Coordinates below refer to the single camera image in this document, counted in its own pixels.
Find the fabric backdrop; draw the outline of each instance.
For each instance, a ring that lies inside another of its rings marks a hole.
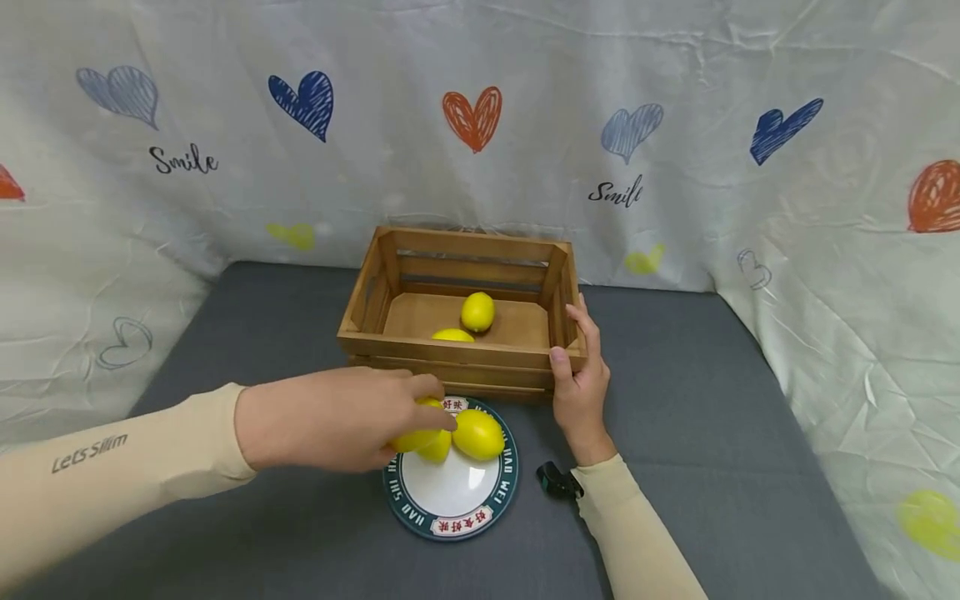
[[[0,445],[124,417],[231,260],[355,267],[388,223],[562,237],[585,282],[719,292],[881,580],[953,597],[958,23],[955,0],[8,0]]]

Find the yellow lemon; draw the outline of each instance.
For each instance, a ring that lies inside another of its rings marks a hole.
[[[473,408],[457,415],[457,430],[451,436],[457,449],[478,461],[500,456],[505,444],[503,428],[496,419]]]
[[[446,455],[450,453],[450,440],[452,435],[446,429],[440,430],[440,435],[430,445],[417,450],[417,453],[424,459],[433,463],[442,463],[446,460]]]
[[[428,406],[444,408],[439,400],[430,396],[422,397],[421,399],[417,400],[417,404],[426,404]],[[419,450],[434,443],[441,431],[443,430],[422,429],[420,431],[412,431],[408,434],[400,436],[399,438],[396,438],[395,440],[390,440],[390,445],[397,452],[413,452],[414,450]]]
[[[433,334],[433,339],[447,340],[448,342],[472,342],[473,336],[463,329],[441,329]]]
[[[493,324],[493,298],[483,292],[467,296],[460,309],[460,321],[464,327],[477,333],[490,329]]]

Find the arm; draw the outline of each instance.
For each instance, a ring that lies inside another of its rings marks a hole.
[[[233,433],[242,390],[228,385],[0,457],[0,593],[174,500],[250,481]]]
[[[603,556],[617,600],[706,600],[707,595],[653,506],[616,451],[603,422],[610,369],[600,354],[600,330],[583,308],[568,306],[587,339],[587,362],[574,375],[562,348],[550,351],[556,378],[554,417],[566,436],[584,489],[578,500]]]
[[[432,375],[336,369],[230,384],[0,456],[0,595],[139,516],[243,485],[262,468],[382,468],[398,435],[456,428],[443,409],[415,402],[443,395]]]
[[[619,454],[573,471],[580,516],[600,547],[617,600],[707,600],[707,595]]]

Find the orange heart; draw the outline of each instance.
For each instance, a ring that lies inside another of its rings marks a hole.
[[[2,164],[0,164],[0,198],[24,202],[23,190],[13,180],[10,171],[5,169]]]
[[[942,233],[960,229],[960,163],[941,160],[926,167],[910,190],[910,230]]]
[[[474,154],[483,150],[500,122],[500,109],[503,108],[500,88],[491,85],[483,90],[474,107],[463,94],[455,91],[444,94],[443,104],[446,122],[457,137],[464,140]]]

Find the yellow heart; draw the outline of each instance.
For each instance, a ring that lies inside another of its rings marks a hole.
[[[297,250],[313,249],[313,228],[306,223],[297,223],[288,228],[278,223],[270,223],[267,225],[267,231],[276,239],[290,244]]]
[[[910,539],[956,563],[960,563],[959,516],[956,505],[934,490],[916,490],[897,507],[897,520]]]
[[[627,268],[637,275],[652,275],[660,268],[660,260],[663,259],[664,250],[666,250],[666,247],[663,244],[657,244],[650,254],[633,252],[627,255],[627,260],[624,262]]]

